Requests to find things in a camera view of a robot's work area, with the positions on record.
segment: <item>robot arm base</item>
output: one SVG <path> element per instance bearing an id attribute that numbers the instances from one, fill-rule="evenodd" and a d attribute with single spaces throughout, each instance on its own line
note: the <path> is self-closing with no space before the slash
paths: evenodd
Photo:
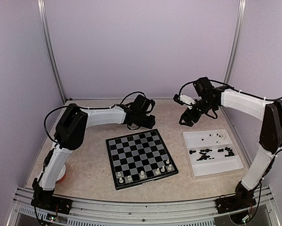
<path id="1" fill-rule="evenodd" d="M 40 209 L 55 213 L 69 214 L 72 207 L 72 200 L 53 196 L 54 190 L 44 191 L 38 184 L 37 179 L 33 181 L 33 199 L 31 205 Z"/>

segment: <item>chess square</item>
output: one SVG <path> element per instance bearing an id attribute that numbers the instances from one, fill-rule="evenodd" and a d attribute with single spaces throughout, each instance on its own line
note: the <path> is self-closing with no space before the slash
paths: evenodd
<path id="1" fill-rule="evenodd" d="M 136 155 L 133 157 L 134 161 L 141 161 L 141 157 L 139 155 Z"/>
<path id="2" fill-rule="evenodd" d="M 135 165 L 136 165 L 136 167 L 138 168 L 138 167 L 142 167 L 142 166 L 143 166 L 143 163 L 142 163 L 141 161 L 136 161 L 136 162 L 135 162 Z"/>
<path id="3" fill-rule="evenodd" d="M 152 152 L 151 148 L 149 148 L 149 147 L 146 147 L 146 148 L 144 149 L 144 151 L 145 151 L 145 153 L 150 153 L 150 152 Z"/>
<path id="4" fill-rule="evenodd" d="M 143 148 L 143 145 L 142 144 L 139 144 L 139 145 L 136 145 L 137 149 L 142 149 Z"/>
<path id="5" fill-rule="evenodd" d="M 144 165 L 143 168 L 144 168 L 144 171 L 145 171 L 145 172 L 152 170 L 152 168 L 150 167 L 150 165 Z"/>
<path id="6" fill-rule="evenodd" d="M 128 142 L 124 142 L 124 143 L 122 143 L 122 146 L 123 147 L 129 147 L 129 144 L 128 144 Z"/>
<path id="7" fill-rule="evenodd" d="M 139 134 L 139 138 L 140 138 L 140 139 L 145 138 L 144 133 Z"/>
<path id="8" fill-rule="evenodd" d="M 125 159 L 126 158 L 125 153 L 121 153 L 118 156 L 119 156 L 119 159 Z"/>
<path id="9" fill-rule="evenodd" d="M 115 143 L 116 143 L 116 144 L 120 144 L 120 143 L 121 143 L 121 139 L 116 139 L 116 140 L 115 140 Z"/>
<path id="10" fill-rule="evenodd" d="M 122 148 L 123 145 L 122 144 L 116 144 L 117 149 Z"/>
<path id="11" fill-rule="evenodd" d="M 151 142 L 151 141 L 154 141 L 154 139 L 152 137 L 147 137 L 147 142 Z"/>
<path id="12" fill-rule="evenodd" d="M 141 143 L 147 143 L 147 139 L 146 138 L 142 138 L 141 139 Z"/>
<path id="13" fill-rule="evenodd" d="M 131 163 L 131 162 L 135 162 L 135 160 L 133 159 L 133 157 L 127 158 L 127 163 Z"/>
<path id="14" fill-rule="evenodd" d="M 149 160 L 148 159 L 144 159 L 141 161 L 143 166 L 149 165 Z"/>
<path id="15" fill-rule="evenodd" d="M 119 155 L 112 155 L 112 159 L 113 159 L 113 161 L 116 161 L 116 160 L 119 160 Z"/>
<path id="16" fill-rule="evenodd" d="M 155 140 L 154 143 L 155 143 L 155 145 L 160 145 L 160 144 L 162 144 L 160 140 Z"/>
<path id="17" fill-rule="evenodd" d="M 161 150 L 161 149 L 164 149 L 164 147 L 163 147 L 163 145 L 157 145 L 157 149 Z"/>
<path id="18" fill-rule="evenodd" d="M 153 137 L 152 137 L 152 139 L 153 139 L 153 140 L 160 140 L 160 138 L 159 138 L 159 136 L 158 136 L 158 135 L 153 136 Z"/>
<path id="19" fill-rule="evenodd" d="M 149 141 L 149 146 L 150 147 L 155 147 L 156 146 L 155 141 Z"/>
<path id="20" fill-rule="evenodd" d="M 145 172 L 146 173 L 146 176 L 148 177 L 148 178 L 151 178 L 151 177 L 153 177 L 155 174 L 154 174 L 154 172 L 151 170 L 151 171 L 147 171 L 147 172 Z"/>
<path id="21" fill-rule="evenodd" d="M 126 156 L 126 158 L 128 159 L 128 158 L 133 157 L 133 154 L 132 154 L 131 152 L 126 152 L 126 153 L 125 153 L 125 156 Z"/>
<path id="22" fill-rule="evenodd" d="M 130 147 L 125 147 L 125 148 L 123 148 L 123 149 L 124 149 L 124 152 L 131 152 Z"/>
<path id="23" fill-rule="evenodd" d="M 152 152 L 152 154 L 153 154 L 155 157 L 160 156 L 159 151 Z"/>
<path id="24" fill-rule="evenodd" d="M 120 160 L 114 161 L 113 164 L 114 164 L 114 166 L 120 166 L 121 165 Z"/>
<path id="25" fill-rule="evenodd" d="M 124 149 L 123 149 L 123 148 L 119 148 L 119 149 L 118 149 L 118 153 L 119 153 L 119 154 L 124 153 Z"/>
<path id="26" fill-rule="evenodd" d="M 151 131 L 150 134 L 151 134 L 152 137 L 153 136 L 157 136 L 157 132 L 156 131 Z"/>
<path id="27" fill-rule="evenodd" d="M 127 160 L 126 159 L 120 159 L 120 163 L 121 163 L 121 165 L 125 165 L 125 164 L 127 164 Z"/>
<path id="28" fill-rule="evenodd" d="M 117 149 L 117 146 L 116 146 L 116 145 L 111 145 L 109 148 L 110 148 L 111 150 L 115 150 L 115 149 Z"/>
<path id="29" fill-rule="evenodd" d="M 156 162 L 163 162 L 163 159 L 162 159 L 162 157 L 160 155 L 156 156 L 155 160 L 156 160 Z"/>
<path id="30" fill-rule="evenodd" d="M 144 148 L 149 147 L 148 143 L 143 143 L 142 145 L 143 145 Z"/>
<path id="31" fill-rule="evenodd" d="M 150 159 L 149 159 L 149 163 L 150 163 L 150 164 L 156 163 L 155 158 L 150 158 Z"/>
<path id="32" fill-rule="evenodd" d="M 135 150 L 137 150 L 137 146 L 136 145 L 130 146 L 130 149 L 131 149 L 131 151 L 135 151 Z"/>
<path id="33" fill-rule="evenodd" d="M 133 146 L 133 145 L 135 145 L 135 144 L 136 144 L 136 143 L 135 143 L 133 140 L 131 140 L 131 141 L 128 142 L 128 145 L 129 145 L 129 146 Z"/>
<path id="34" fill-rule="evenodd" d="M 127 141 L 128 142 L 133 141 L 133 137 L 132 136 L 127 137 Z"/>
<path id="35" fill-rule="evenodd" d="M 130 169 L 136 168 L 136 164 L 134 162 L 131 162 L 128 164 Z"/>
<path id="36" fill-rule="evenodd" d="M 143 148 L 138 149 L 138 153 L 139 153 L 139 155 L 141 155 L 141 154 L 145 154 L 145 150 L 144 150 Z"/>
<path id="37" fill-rule="evenodd" d="M 124 171 L 123 171 L 123 176 L 124 176 L 124 177 L 130 176 L 130 175 L 131 175 L 130 170 L 124 170 Z"/>
<path id="38" fill-rule="evenodd" d="M 127 137 L 121 138 L 121 143 L 127 142 Z"/>
<path id="39" fill-rule="evenodd" d="M 141 155 L 140 155 L 140 159 L 141 159 L 141 160 L 145 160 L 145 159 L 147 159 L 146 154 L 141 154 Z"/>
<path id="40" fill-rule="evenodd" d="M 138 174 L 138 171 L 136 168 L 130 169 L 130 172 L 131 172 L 131 175 Z"/>
<path id="41" fill-rule="evenodd" d="M 139 145 L 139 144 L 142 144 L 142 142 L 141 142 L 140 139 L 137 139 L 137 140 L 135 140 L 135 144 L 136 144 L 136 145 Z"/>
<path id="42" fill-rule="evenodd" d="M 153 158 L 154 154 L 152 152 L 146 153 L 148 159 Z"/>
<path id="43" fill-rule="evenodd" d="M 139 155 L 139 153 L 138 153 L 137 150 L 135 150 L 135 151 L 132 151 L 132 155 L 133 155 L 133 156 L 137 156 L 137 155 Z"/>
<path id="44" fill-rule="evenodd" d="M 115 145 L 116 144 L 115 140 L 110 140 L 108 143 L 109 143 L 109 145 Z"/>
<path id="45" fill-rule="evenodd" d="M 112 155 L 118 154 L 117 149 L 116 149 L 116 150 L 111 150 L 111 154 L 112 154 Z"/>
<path id="46" fill-rule="evenodd" d="M 122 171 L 130 169 L 128 164 L 122 165 Z"/>
<path id="47" fill-rule="evenodd" d="M 156 170 L 156 169 L 158 168 L 158 164 L 153 163 L 153 164 L 150 165 L 150 167 L 151 167 L 152 169 Z"/>

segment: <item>metal frame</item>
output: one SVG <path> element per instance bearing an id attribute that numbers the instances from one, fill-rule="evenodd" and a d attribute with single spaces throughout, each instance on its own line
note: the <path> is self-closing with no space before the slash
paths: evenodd
<path id="1" fill-rule="evenodd" d="M 44 0 L 38 0 L 38 9 L 39 9 L 39 14 L 41 17 L 41 24 L 43 28 L 43 34 L 45 36 L 45 41 L 46 41 L 46 46 L 48 50 L 48 55 L 49 59 L 51 62 L 53 74 L 54 74 L 54 79 L 55 83 L 57 85 L 59 97 L 61 99 L 62 104 L 64 105 L 66 102 L 66 94 L 58 73 L 57 65 L 56 65 L 56 60 L 54 57 L 54 52 L 53 52 L 53 47 L 50 39 L 50 32 L 49 32 L 49 26 L 48 26 L 48 21 L 47 21 L 47 15 L 46 15 L 46 8 L 45 8 L 45 1 Z"/>
<path id="2" fill-rule="evenodd" d="M 236 27 L 235 27 L 235 33 L 234 33 L 234 39 L 233 39 L 233 45 L 232 45 L 229 63 L 227 66 L 226 76 L 224 80 L 225 83 L 229 83 L 230 78 L 231 78 L 233 65 L 234 65 L 234 61 L 235 61 L 235 57 L 236 57 L 236 53 L 237 53 L 237 49 L 239 45 L 239 40 L 241 36 L 241 28 L 243 25 L 245 8 L 246 8 L 246 0 L 240 0 L 239 11 L 238 11 Z"/>
<path id="3" fill-rule="evenodd" d="M 254 193 L 258 200 L 259 189 Z M 60 221 L 58 224 L 69 226 L 182 226 L 200 225 L 200 222 L 207 225 L 214 225 L 214 218 L 228 215 L 218 214 L 214 200 L 217 197 L 181 201 L 181 202 L 108 202 L 89 199 L 66 197 L 73 200 L 72 209 L 69 215 L 58 214 Z M 18 214 L 26 214 L 35 217 L 34 209 L 30 205 L 33 197 L 33 190 L 18 188 L 9 209 L 11 219 L 5 224 L 14 226 Z M 269 187 L 263 187 L 261 193 L 261 205 L 266 205 L 273 226 L 280 226 L 277 208 Z M 51 213 L 37 208 L 38 215 L 46 216 Z"/>

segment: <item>table surface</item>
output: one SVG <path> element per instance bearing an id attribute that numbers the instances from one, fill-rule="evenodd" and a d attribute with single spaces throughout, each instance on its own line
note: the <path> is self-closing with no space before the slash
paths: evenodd
<path id="1" fill-rule="evenodd" d="M 136 133 L 125 125 L 100 125 L 87 128 L 84 142 L 66 161 L 66 178 L 56 184 L 55 194 L 77 198 L 117 202 L 171 202 L 200 198 L 216 197 L 234 193 L 235 187 L 248 171 L 241 150 L 233 136 L 225 115 L 217 111 L 218 119 L 213 120 L 205 115 L 193 127 L 181 126 L 178 121 L 185 111 L 173 100 L 155 100 L 152 112 L 156 116 L 156 125 L 164 140 L 179 173 L 157 181 L 146 182 L 140 186 L 116 191 L 106 147 L 106 139 Z M 79 100 L 68 101 L 80 106 L 110 106 L 119 100 Z M 55 124 L 50 134 L 54 134 Z M 244 169 L 237 173 L 205 179 L 193 179 L 188 158 L 184 149 L 182 133 L 226 129 L 244 164 Z M 26 187 L 32 188 L 33 179 L 42 169 L 42 163 L 52 146 L 47 138 L 32 169 Z"/>

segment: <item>chessboard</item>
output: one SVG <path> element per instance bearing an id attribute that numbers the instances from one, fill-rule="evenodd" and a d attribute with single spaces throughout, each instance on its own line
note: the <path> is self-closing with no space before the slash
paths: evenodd
<path id="1" fill-rule="evenodd" d="M 179 171 L 157 129 L 106 140 L 116 190 Z"/>

